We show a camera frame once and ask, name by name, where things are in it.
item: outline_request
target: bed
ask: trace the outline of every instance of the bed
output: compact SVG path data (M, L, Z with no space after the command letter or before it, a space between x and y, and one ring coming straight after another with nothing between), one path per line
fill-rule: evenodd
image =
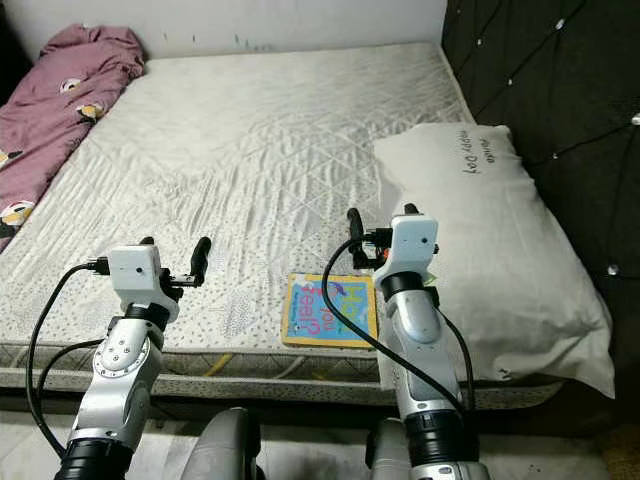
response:
M418 123L474 122L440 48L159 59L145 68L0 255L0 385L23 385L33 321L66 268L151 235L163 263L186 270L197 238L209 235L207 283L186 293L167 328L156 394L393 405L374 352L282 344L283 279L322 271L345 238L349 207L365 225L388 223L375 140ZM336 271L351 272L346 258ZM42 330L36 367L60 346L100 338L118 312L108 281L72 279ZM72 354L50 386L81 391L90 369L90 352ZM563 383L535 372L503 380L479 385L481 408L537 405Z

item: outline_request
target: pillow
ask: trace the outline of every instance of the pillow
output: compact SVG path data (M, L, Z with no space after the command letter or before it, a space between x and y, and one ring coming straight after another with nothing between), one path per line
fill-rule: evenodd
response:
M439 222L429 270L442 311L469 344L476 379L542 373L613 398L608 311L509 129L423 124L378 140L374 152L387 213L413 202ZM464 373L455 340L449 350Z

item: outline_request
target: wrinkled fabric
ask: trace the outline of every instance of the wrinkled fabric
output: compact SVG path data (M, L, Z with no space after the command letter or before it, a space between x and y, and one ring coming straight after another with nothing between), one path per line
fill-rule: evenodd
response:
M142 74L131 30L72 25L0 108L0 251L87 132Z

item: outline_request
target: black cable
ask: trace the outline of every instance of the black cable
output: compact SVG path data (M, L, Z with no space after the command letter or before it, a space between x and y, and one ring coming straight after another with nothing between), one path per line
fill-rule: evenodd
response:
M102 343L104 339L100 340L89 340L87 342L75 343L73 345L69 345L68 347L63 348L59 352L57 352L49 363L42 369L42 373L40 373L40 377L38 378L38 386L36 387L36 403L38 407L38 411L42 412L42 398L44 394L44 385L47 381L47 375L49 375L49 371L53 368L53 365L60 360L60 358L64 357L67 353L73 352L74 350L78 350L79 348L89 348L95 347Z
M447 327L449 330L453 332L458 340L458 345L460 345L460 350L462 350L462 356L464 357L464 368L467 372L467 410L469 412L473 412L476 409L476 389L473 383L473 364L471 363L471 354L469 353L469 347L467 347L467 343L464 341L464 337L458 330L451 320L447 318L447 316L442 313L442 310L437 309L442 318L444 318Z
M36 343L38 342L38 335L40 333L40 329L42 328L42 324L44 323L44 319L47 317L49 310L51 310L53 303L56 301L56 298L58 297L60 290L62 290L62 287L64 287L64 284L67 283L67 280L69 280L69 278L74 273L80 270L91 270L91 269L92 269L92 265L90 264L76 265L75 267L71 268L67 273L65 273L62 276L62 278L58 282L58 285L56 286L53 293L49 297L49 300L47 300L47 303L42 309L42 312L40 312L40 317L38 317L38 321L33 327L33 332L31 333L31 340L29 341L29 351L27 353L26 387L27 387L27 403L29 405L29 411L31 412L31 415L35 420L36 425L38 425L38 428L40 429L44 437L47 439L51 447L53 447L56 454L60 458L62 458L62 456L64 455L65 449L60 444L60 442L58 442L58 439L55 437L55 435L53 434L49 426L46 424L44 420L44 416L42 415L42 411L38 408L38 405L36 404L36 401L34 398L35 392L33 390L33 357L35 355Z
M349 248L352 245L362 243L363 240L364 238L352 238L350 240L347 240L342 245L340 245L340 247L338 247L338 249L334 252L334 254L329 259L329 262L327 263L327 266L324 269L324 273L322 274L322 298L324 300L324 303L327 305L329 310L331 310L331 313L333 313L335 317L338 320L340 320L340 322L342 322L352 332L354 332L356 335L358 335L360 338L362 338L365 342L367 342L373 348L378 350L380 353L382 353L383 355L386 355L388 358L396 362L398 365L400 365L407 371L414 374L416 377L418 377L420 380L425 382L427 385L429 385L431 388L437 391L440 395L442 395L446 400L448 400L449 403L453 405L453 407L457 410L457 412L460 414L462 419L465 421L465 424L468 424L469 422L466 421L467 412L465 411L464 406L460 403L460 401L454 395L451 394L451 392L449 392L449 390L443 387L436 379L434 379L430 375L427 375L425 372L420 370L414 364L402 358L400 355L398 355L396 352L394 352L390 348L384 346L382 343L378 342L375 338L373 338L371 335L369 335L367 332L362 330L355 323L353 323L351 320L345 317L331 302L331 299L329 298L328 283L329 283L329 275L331 274L331 269L333 268L334 263L336 263L336 260L338 259L338 257L347 248Z

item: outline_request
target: cartoon print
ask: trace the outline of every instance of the cartoon print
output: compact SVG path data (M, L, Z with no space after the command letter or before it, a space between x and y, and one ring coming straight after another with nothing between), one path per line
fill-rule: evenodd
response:
M22 155L22 150L18 150L18 151L11 152L11 153L4 153L2 151L2 149L0 148L0 167L2 167L4 162L6 162L8 160L13 160L14 158L16 158L19 155Z
M21 200L0 212L0 238L12 237L31 215L34 206L33 202Z
M69 80L65 81L62 85L60 85L60 93L65 93L65 92L68 92L69 90L73 90L78 86L78 84L81 81L82 80L79 80L77 78L70 78Z
M94 103L91 105L80 105L79 107L76 107L76 111L82 117L79 123L97 123L98 120L104 116L104 108L102 108L102 105L98 103Z

